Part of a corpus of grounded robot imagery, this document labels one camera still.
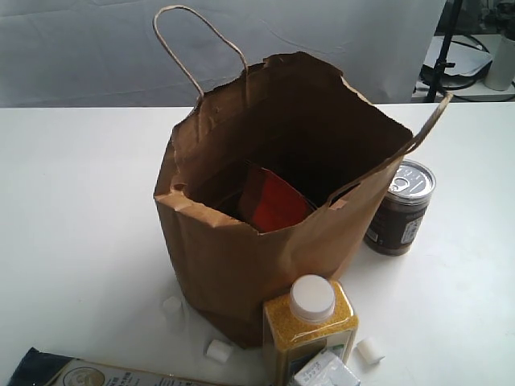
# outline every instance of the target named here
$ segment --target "gray fabric backdrop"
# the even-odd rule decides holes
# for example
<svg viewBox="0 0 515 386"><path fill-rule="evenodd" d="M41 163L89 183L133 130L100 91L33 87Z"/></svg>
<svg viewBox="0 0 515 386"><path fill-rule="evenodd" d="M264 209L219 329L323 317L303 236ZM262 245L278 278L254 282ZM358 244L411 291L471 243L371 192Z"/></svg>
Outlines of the gray fabric backdrop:
<svg viewBox="0 0 515 386"><path fill-rule="evenodd" d="M173 3L208 18L250 63L307 51L372 102L407 102L445 0L1 0L0 107L194 105L196 90L151 28ZM210 89L239 59L193 15L160 19L177 55Z"/></svg>

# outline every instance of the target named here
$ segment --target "table surface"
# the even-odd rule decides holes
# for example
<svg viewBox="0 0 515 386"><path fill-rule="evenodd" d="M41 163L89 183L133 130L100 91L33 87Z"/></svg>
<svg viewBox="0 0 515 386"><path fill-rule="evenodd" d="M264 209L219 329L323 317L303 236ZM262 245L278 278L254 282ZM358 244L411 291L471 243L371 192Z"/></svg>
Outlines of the table surface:
<svg viewBox="0 0 515 386"><path fill-rule="evenodd" d="M476 37L480 42L482 42L482 44L486 46L486 48L490 51L492 56L495 56L497 48L501 43L500 35L474 35L474 37ZM453 41L476 45L475 42L462 35L455 36L453 38ZM411 96L411 102L422 103L424 102L424 98L427 95L429 87L423 84L422 82L417 81L416 88L417 91L415 91ZM474 101L493 102L509 98L515 95L515 87L513 87L513 85L511 84L505 91L496 91L486 87L484 85L484 80L478 80L471 87L464 88L463 90L456 90L453 93L457 96L473 99ZM438 94L436 101L440 101L441 99L442 96Z"/></svg>
<svg viewBox="0 0 515 386"><path fill-rule="evenodd" d="M434 105L382 105L418 129ZM229 384L262 386L261 352L204 358L223 339L180 294L152 199L171 128L189 109L0 110L0 384L31 346ZM363 385L513 384L515 104L450 105L412 158L435 194L413 248L362 246L344 288L386 358Z"/></svg>

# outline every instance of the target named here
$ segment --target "white carton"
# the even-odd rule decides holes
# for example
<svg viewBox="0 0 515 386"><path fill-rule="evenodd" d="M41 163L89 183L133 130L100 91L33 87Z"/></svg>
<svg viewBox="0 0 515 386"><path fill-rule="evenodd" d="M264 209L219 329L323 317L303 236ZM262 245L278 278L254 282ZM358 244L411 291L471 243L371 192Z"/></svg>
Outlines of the white carton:
<svg viewBox="0 0 515 386"><path fill-rule="evenodd" d="M338 356L322 350L295 374L294 386L359 386L360 380L351 373Z"/></svg>

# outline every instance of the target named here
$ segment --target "black stand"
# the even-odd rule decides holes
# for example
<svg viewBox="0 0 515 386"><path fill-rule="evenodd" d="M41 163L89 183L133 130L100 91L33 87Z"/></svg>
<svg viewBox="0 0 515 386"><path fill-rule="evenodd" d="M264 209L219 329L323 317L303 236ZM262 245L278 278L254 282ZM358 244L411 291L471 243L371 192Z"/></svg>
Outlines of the black stand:
<svg viewBox="0 0 515 386"><path fill-rule="evenodd" d="M435 68L433 69L433 79L431 79L429 91L427 92L426 99L424 99L424 102L426 103L433 103L435 101L436 92L438 91L438 86L440 84L440 80L442 79L442 75L445 73L445 69L453 68L456 66L456 63L447 62L447 54L449 53L452 36L454 35L454 30L456 29L459 12L461 11L463 2L464 0L454 0L454 3L452 4L451 15L449 16L449 25L447 26L447 31L443 37L443 43L442 48L440 49L439 57L435 62Z"/></svg>

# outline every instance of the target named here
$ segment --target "can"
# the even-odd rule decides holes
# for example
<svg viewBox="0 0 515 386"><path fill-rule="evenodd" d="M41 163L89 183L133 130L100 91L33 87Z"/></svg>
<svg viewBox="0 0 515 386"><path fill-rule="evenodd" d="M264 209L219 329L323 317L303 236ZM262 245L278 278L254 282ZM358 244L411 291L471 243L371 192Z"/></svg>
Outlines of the can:
<svg viewBox="0 0 515 386"><path fill-rule="evenodd" d="M404 160L377 209L365 243L374 251L398 256L410 250L431 194L435 176L424 165Z"/></svg>

